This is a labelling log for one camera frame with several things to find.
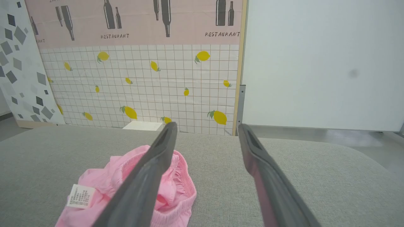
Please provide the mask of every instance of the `gray fabric surface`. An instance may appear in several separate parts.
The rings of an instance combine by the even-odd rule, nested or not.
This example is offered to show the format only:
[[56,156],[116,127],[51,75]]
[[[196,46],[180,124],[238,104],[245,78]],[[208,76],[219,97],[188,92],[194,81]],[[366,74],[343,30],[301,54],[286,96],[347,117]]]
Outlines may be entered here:
[[[71,187],[110,156],[158,132],[42,127],[0,142],[0,226],[52,226]],[[260,139],[323,226],[404,223],[404,186],[362,153],[327,143]],[[189,226],[262,226],[237,137],[179,133],[197,198]]]

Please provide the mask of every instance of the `large bottle illustration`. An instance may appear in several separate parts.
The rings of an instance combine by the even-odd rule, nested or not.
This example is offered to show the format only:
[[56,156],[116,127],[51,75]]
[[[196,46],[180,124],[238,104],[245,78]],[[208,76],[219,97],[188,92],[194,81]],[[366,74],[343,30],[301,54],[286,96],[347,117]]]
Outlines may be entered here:
[[118,7],[115,7],[115,10],[116,10],[116,14],[115,14],[115,17],[116,17],[116,28],[120,29],[120,28],[122,28],[121,15],[119,15]]
[[154,13],[156,14],[156,21],[158,21],[158,12],[160,11],[158,0],[153,0],[153,6],[154,6]]
[[109,0],[104,0],[104,14],[108,29],[115,29],[114,14]]
[[233,24],[234,24],[233,1],[230,1],[229,18],[227,20],[227,25],[228,26],[233,26]]
[[170,0],[161,0],[161,14],[166,27],[166,37],[170,37],[171,5]]
[[34,31],[34,33],[36,35],[38,35],[38,29],[36,28],[36,24],[34,22],[34,19],[31,17],[31,26],[32,26],[32,30]]
[[73,22],[72,17],[70,16],[70,11],[68,6],[61,6],[63,19],[65,20],[66,28],[69,30],[70,38],[74,41],[74,34],[73,34]]
[[216,0],[216,26],[226,25],[226,0]]
[[56,7],[56,15],[57,15],[57,19],[59,20],[60,26],[63,27],[62,15],[60,14],[59,6]]

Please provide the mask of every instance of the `black bottle illustration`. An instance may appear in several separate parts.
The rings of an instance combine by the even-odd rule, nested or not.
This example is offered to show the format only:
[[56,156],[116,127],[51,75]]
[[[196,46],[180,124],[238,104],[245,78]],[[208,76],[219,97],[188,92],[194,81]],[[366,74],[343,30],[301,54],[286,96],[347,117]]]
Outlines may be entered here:
[[226,0],[216,0],[216,26],[226,25]]
[[56,7],[56,14],[57,14],[57,19],[59,20],[60,26],[63,27],[63,24],[62,24],[62,15],[60,15],[59,6]]
[[166,27],[166,37],[170,37],[171,5],[170,0],[161,0],[161,15]]
[[229,18],[227,20],[227,25],[233,26],[233,24],[234,24],[233,1],[230,1]]
[[104,0],[104,14],[108,29],[115,29],[114,14],[109,0]]
[[32,30],[34,31],[34,33],[35,33],[36,35],[39,35],[39,34],[38,34],[38,29],[36,28],[34,19],[33,19],[32,17],[31,17],[31,26],[32,26]]
[[68,6],[61,6],[63,19],[65,20],[66,28],[69,30],[70,38],[74,41],[74,34],[73,34],[73,22],[72,17],[70,16],[70,11]]
[[153,5],[154,5],[154,13],[156,14],[156,21],[158,21],[158,12],[160,11],[158,0],[153,0]]
[[120,28],[122,28],[121,15],[119,15],[118,7],[115,7],[115,10],[116,10],[116,14],[115,14],[115,17],[116,17],[116,28],[120,29]]

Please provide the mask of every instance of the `white clothing label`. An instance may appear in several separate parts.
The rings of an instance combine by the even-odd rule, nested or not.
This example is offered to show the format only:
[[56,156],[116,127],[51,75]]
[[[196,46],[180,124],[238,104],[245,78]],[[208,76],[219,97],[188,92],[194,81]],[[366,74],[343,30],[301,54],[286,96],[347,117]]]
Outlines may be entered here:
[[90,206],[95,188],[74,184],[67,206],[86,209]]

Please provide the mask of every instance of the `white grid pattern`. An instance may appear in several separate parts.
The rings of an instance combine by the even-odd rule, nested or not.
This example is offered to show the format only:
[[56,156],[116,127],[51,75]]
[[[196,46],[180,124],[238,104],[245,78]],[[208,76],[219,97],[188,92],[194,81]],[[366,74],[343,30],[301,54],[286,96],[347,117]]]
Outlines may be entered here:
[[[132,119],[121,106],[135,109],[138,121],[169,117],[180,132],[230,135],[233,128],[238,45],[132,45],[42,49],[41,57],[67,124],[123,128]],[[202,50],[210,58],[198,64]],[[109,59],[97,63],[101,51]],[[161,71],[151,69],[150,62]],[[73,69],[64,67],[68,62]],[[125,82],[128,77],[133,84]],[[225,87],[228,80],[232,87]],[[100,92],[95,92],[98,85]],[[184,96],[184,88],[189,95]],[[212,110],[227,116],[226,125],[207,117]],[[82,112],[90,113],[93,121]]]

